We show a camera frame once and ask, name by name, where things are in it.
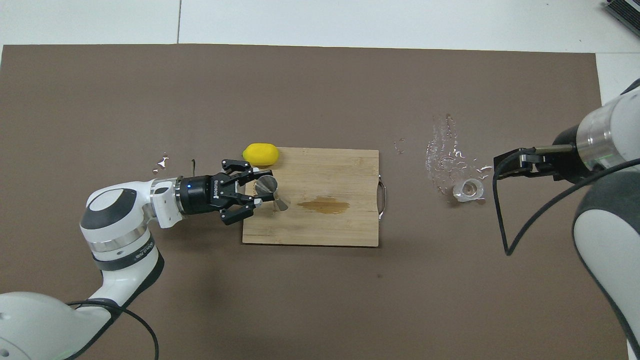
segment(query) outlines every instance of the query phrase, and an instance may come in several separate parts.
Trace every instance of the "white floor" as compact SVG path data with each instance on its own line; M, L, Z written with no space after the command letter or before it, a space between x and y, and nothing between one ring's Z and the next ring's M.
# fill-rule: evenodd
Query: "white floor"
M0 45L260 44L596 53L602 101L640 78L604 0L0 0Z

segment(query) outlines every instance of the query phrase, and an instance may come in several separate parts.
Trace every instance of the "water spill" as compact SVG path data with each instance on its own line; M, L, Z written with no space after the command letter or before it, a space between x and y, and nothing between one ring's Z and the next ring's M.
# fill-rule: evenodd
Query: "water spill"
M477 158L467 160L458 142L456 121L447 114L434 118L433 137L427 144L424 165L433 186L442 194L449 194L454 184L467 179L486 179L493 167L477 164Z
M406 139L405 138L400 138L401 142L405 142ZM404 150L398 149L398 144L397 142L394 140L394 149L396 150L396 152L398 153L398 155L402 154L404 152Z
M162 159L159 160L158 162L156 162L156 165L158 167L160 167L160 169L158 169L157 167L154 167L153 170L151 170L151 172L153 172L154 174L157 174L160 170L164 170L166 169L166 161L169 160L169 155L166 154L166 152L162 155Z
M166 155L162 155L162 160L158 161L157 164L161 169L166 169L166 161L169 160L169 157Z

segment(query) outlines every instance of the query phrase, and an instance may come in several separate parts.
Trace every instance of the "metal handle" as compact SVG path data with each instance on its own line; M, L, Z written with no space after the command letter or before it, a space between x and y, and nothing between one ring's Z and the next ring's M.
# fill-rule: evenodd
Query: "metal handle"
M378 187L382 188L382 210L378 208L378 220L382 220L382 214L385 213L387 207L387 187L382 182L382 176L378 174Z

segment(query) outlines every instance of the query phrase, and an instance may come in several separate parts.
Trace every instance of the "black cable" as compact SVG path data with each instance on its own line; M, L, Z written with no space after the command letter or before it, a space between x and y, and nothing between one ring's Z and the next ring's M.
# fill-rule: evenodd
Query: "black cable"
M117 310L121 313L125 313L127 315L130 315L132 318L136 319L139 323L142 324L142 326L144 326L147 331L149 332L149 334L151 334L151 338L154 341L154 348L156 351L156 354L154 356L154 360L158 360L159 356L160 356L160 346L158 345L158 338L156 336L156 333L154 332L153 329L151 329L151 326L149 326L149 324L144 321L144 319L142 319L140 316L138 316L136 313L134 313L131 310L128 310L122 306L118 306L118 305L112 305L112 304L108 304L106 302L102 302L102 301L96 301L96 300L82 300L82 301L72 301L72 302L67 302L67 305L71 306L71 305L98 305L98 306L102 306L102 307L108 307L109 309L114 309Z
M631 85L629 85L629 87L626 88L625 91L620 93L620 95L625 95L626 93L630 92L631 90L635 90L639 86L640 86L640 79L637 79L633 83L631 83Z
M495 202L495 212L498 215L498 226L500 227L500 235L502 236L502 247L504 248L504 253L507 256L510 256L511 254L513 254L513 251L515 250L516 246L518 245L518 242L520 242L520 239L522 239L522 237L524 236L524 234L527 232L527 230L530 228L531 225L533 225L533 223L540 217L540 215L542 215L546 210L548 210L549 208L551 208L553 205L555 205L557 202L559 202L560 200L564 199L565 197L571 195L572 193L576 192L578 189L589 185L591 183L593 183L596 180L599 180L602 177L605 177L609 174L612 174L616 171L620 171L622 169L628 168L628 167L633 167L636 165L640 165L640 158L635 159L635 160L630 160L630 161L626 161L622 164L616 165L614 167L610 167L607 168L605 170L599 171L589 177L585 177L583 180L580 180L578 183L575 183L573 186L571 186L570 188L566 189L565 191L559 193L558 195L556 195L553 199L549 200L546 204L542 205L542 207L537 210L535 212L535 214L533 214L533 216L531 218L529 218L527 220L527 222L522 226L522 228L520 229L520 231L518 232L518 234L516 235L515 239L513 239L513 242L511 243L511 245L508 245L507 242L507 236L506 233L504 232L504 222L502 221L502 211L500 210L500 200L498 199L498 177L500 176L500 173L502 172L502 169L506 166L507 163L509 163L510 161L520 157L521 155L524 154L533 154L535 152L535 148L530 148L530 149L524 149L518 152L515 152L509 156L507 156L506 158L504 158L504 160L502 160L495 168L495 171L493 173L493 200Z

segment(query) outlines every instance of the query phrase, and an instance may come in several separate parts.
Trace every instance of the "liquid stain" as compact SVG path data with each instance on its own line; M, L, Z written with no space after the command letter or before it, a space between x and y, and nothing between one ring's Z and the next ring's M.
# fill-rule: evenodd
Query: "liquid stain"
M157 167L153 168L153 170L151 170L151 172L153 172L154 174L157 174L160 170L164 170L166 169L166 161L169 160L169 155L166 154L166 152L162 155L162 159L160 159L158 162L156 162L156 165L160 168L158 169Z
M406 141L405 138L400 138L401 142ZM396 152L398 153L398 155L402 154L404 152L404 150L398 149L398 144L397 142L394 140L394 149L396 150Z
M322 214L340 214L349 208L349 203L339 202L335 197L318 196L315 200L300 202L299 206Z

